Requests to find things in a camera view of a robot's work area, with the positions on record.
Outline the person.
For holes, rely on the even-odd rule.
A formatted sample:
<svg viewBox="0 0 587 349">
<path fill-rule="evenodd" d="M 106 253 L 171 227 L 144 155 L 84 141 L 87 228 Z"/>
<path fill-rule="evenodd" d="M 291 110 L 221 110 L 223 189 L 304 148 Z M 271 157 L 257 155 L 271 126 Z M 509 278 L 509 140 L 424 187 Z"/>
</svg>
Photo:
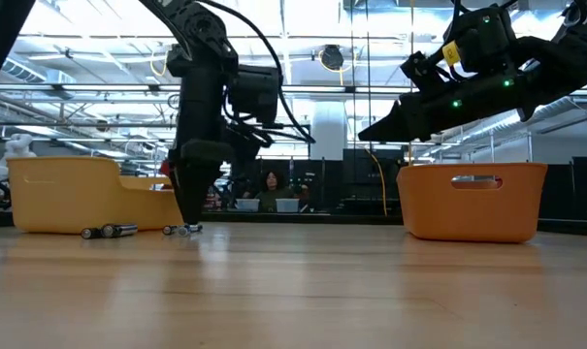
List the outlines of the person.
<svg viewBox="0 0 587 349">
<path fill-rule="evenodd" d="M 243 199 L 257 199 L 261 212 L 276 212 L 277 199 L 302 199 L 300 193 L 295 193 L 285 184 L 284 176 L 277 170 L 267 170 L 261 174 L 259 191 L 253 194 L 245 191 Z"/>
</svg>

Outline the black cabinet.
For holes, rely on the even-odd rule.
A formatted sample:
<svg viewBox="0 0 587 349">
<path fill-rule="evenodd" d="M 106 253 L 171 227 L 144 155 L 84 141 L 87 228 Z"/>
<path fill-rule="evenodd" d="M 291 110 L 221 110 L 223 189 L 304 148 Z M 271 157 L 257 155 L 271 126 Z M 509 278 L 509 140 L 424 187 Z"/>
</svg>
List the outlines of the black cabinet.
<svg viewBox="0 0 587 349">
<path fill-rule="evenodd" d="M 403 165 L 401 149 L 345 149 L 342 152 L 342 209 L 347 214 L 400 214 L 397 175 Z"/>
</svg>

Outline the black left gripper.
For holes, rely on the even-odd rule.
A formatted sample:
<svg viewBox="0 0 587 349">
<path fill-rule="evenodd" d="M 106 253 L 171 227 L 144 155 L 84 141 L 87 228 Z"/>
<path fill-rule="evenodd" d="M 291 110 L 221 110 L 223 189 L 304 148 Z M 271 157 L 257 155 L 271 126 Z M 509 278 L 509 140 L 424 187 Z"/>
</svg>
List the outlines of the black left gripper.
<svg viewBox="0 0 587 349">
<path fill-rule="evenodd" d="M 208 190 L 218 178 L 216 163 L 234 158 L 233 147 L 223 140 L 222 87 L 217 79 L 181 80 L 176 138 L 169 159 L 175 163 L 172 184 L 179 211 L 188 225 L 200 221 Z"/>
</svg>

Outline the yellow plastic bin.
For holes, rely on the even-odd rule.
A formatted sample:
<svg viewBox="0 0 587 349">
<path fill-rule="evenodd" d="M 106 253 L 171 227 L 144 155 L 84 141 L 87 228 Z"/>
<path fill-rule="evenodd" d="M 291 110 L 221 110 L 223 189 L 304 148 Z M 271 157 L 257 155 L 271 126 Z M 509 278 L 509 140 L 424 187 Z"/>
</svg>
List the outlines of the yellow plastic bin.
<svg viewBox="0 0 587 349">
<path fill-rule="evenodd" d="M 164 178 L 123 176 L 100 157 L 10 158 L 14 224 L 27 233 L 80 234 L 106 224 L 142 231 L 182 222 L 174 192 L 153 190 Z"/>
</svg>

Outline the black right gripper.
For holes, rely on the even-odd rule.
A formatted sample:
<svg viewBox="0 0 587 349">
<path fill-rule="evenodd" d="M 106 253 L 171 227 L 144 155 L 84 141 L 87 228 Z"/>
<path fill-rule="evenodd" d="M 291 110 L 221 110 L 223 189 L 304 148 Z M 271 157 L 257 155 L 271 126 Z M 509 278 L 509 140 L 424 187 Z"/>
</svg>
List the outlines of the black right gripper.
<svg viewBox="0 0 587 349">
<path fill-rule="evenodd" d="M 390 112 L 362 130 L 363 142 L 428 141 L 439 131 L 528 106 L 527 80 L 516 72 L 446 81 L 438 94 L 403 94 Z"/>
</svg>

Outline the white robot figure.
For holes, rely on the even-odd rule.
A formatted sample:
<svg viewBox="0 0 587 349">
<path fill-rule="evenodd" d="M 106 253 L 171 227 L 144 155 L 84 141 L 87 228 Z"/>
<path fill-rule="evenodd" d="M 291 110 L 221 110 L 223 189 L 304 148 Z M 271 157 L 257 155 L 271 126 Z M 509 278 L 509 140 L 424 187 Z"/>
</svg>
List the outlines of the white robot figure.
<svg viewBox="0 0 587 349">
<path fill-rule="evenodd" d="M 30 148 L 32 142 L 33 137 L 28 134 L 13 134 L 10 139 L 5 142 L 5 152 L 0 159 L 0 181 L 5 181 L 9 178 L 9 168 L 7 163 L 9 158 L 36 157 L 36 154 Z"/>
</svg>

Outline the orange plastic bin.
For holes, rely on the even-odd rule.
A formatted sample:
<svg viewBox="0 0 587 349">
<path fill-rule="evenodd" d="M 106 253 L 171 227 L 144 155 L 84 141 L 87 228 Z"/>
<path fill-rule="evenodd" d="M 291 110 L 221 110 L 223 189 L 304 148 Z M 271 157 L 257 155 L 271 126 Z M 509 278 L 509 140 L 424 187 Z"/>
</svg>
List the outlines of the orange plastic bin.
<svg viewBox="0 0 587 349">
<path fill-rule="evenodd" d="M 542 163 L 404 167 L 397 175 L 404 225 L 420 239 L 526 242 L 538 230 L 547 170 Z"/>
</svg>

